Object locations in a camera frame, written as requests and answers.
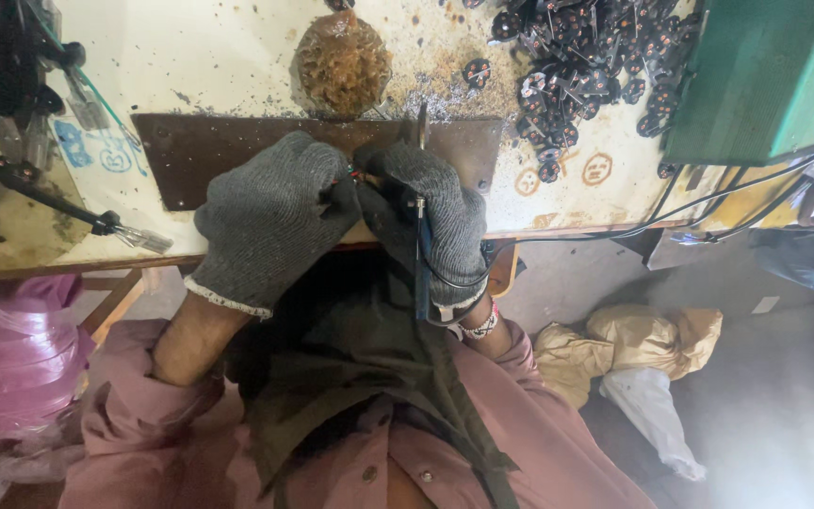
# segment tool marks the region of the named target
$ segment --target beaded bracelet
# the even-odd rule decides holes
[[[463,325],[458,323],[458,328],[463,332],[464,336],[471,340],[481,340],[488,336],[488,334],[495,330],[498,324],[498,305],[495,304],[495,299],[492,299],[492,314],[488,316],[485,322],[476,329],[466,329]]]

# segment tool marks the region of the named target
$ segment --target tan sack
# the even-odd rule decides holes
[[[719,310],[687,308],[669,320],[655,308],[626,304],[594,312],[586,330],[614,344],[613,370],[657,368],[676,380],[706,365],[722,318]]]
[[[553,323],[539,333],[533,354],[545,386],[577,410],[589,400],[590,378],[611,369],[614,345],[582,338]]]

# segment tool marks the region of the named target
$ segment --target workbench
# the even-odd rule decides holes
[[[60,0],[57,6],[62,40],[84,45],[83,69],[132,130],[131,116],[138,113],[306,118],[291,86],[294,52],[304,30],[318,16],[331,13],[321,0]],[[427,101],[433,123],[504,121],[486,195],[489,237],[608,231],[649,218],[669,181],[657,176],[659,139],[636,133],[646,100],[603,107],[594,120],[582,122],[580,143],[562,156],[561,177],[545,184],[537,178],[541,163],[534,147],[519,140],[513,127],[519,118],[516,80],[529,70],[526,53],[513,42],[487,44],[498,12],[494,0],[475,10],[459,0],[356,0],[355,9],[393,55],[392,78],[384,92],[391,99],[388,113],[393,119],[416,119]],[[681,1],[677,9],[691,10],[692,0]],[[491,61],[493,75],[483,90],[469,90],[460,71],[480,57]],[[621,76],[621,84],[626,80],[626,74]],[[60,73],[49,73],[47,81],[67,95]],[[370,111],[365,118],[378,116]],[[84,235],[89,228],[16,198],[17,205],[0,217],[0,225],[32,238],[0,242],[0,277],[48,270],[43,267],[80,271],[183,263],[205,252],[193,212],[166,209],[145,154],[114,124],[107,131],[84,132],[70,110],[52,118],[58,150],[51,179],[60,182],[68,199],[96,214],[114,210],[123,224],[169,237],[174,246],[157,255],[117,238]],[[716,167],[687,170],[665,210],[711,193],[723,174],[724,168]],[[704,205],[694,207],[670,218],[669,224],[703,210]],[[344,242],[371,239],[358,226]],[[30,249],[34,242],[45,249]]]

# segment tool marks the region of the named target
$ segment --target floor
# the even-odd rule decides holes
[[[747,243],[734,237],[709,247],[699,263],[656,272],[611,241],[524,245],[526,271],[498,302],[503,316],[534,337],[552,321],[582,323],[606,304],[722,310],[713,358],[671,384],[707,481],[686,481],[662,465],[626,416],[598,395],[597,378],[581,410],[602,449],[659,509],[814,507],[814,292],[760,270]],[[126,318],[168,318],[184,297],[174,267],[149,286]],[[99,294],[81,299],[79,316]],[[772,311],[752,314],[766,297],[778,298]]]

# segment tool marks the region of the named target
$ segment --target blue tool handle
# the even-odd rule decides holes
[[[416,287],[413,290],[413,297],[417,320],[425,320],[429,317],[429,283],[431,272],[423,257],[423,246],[428,248],[432,242],[428,221],[429,219],[426,217],[420,218],[417,221],[416,228],[416,270],[414,272]]]

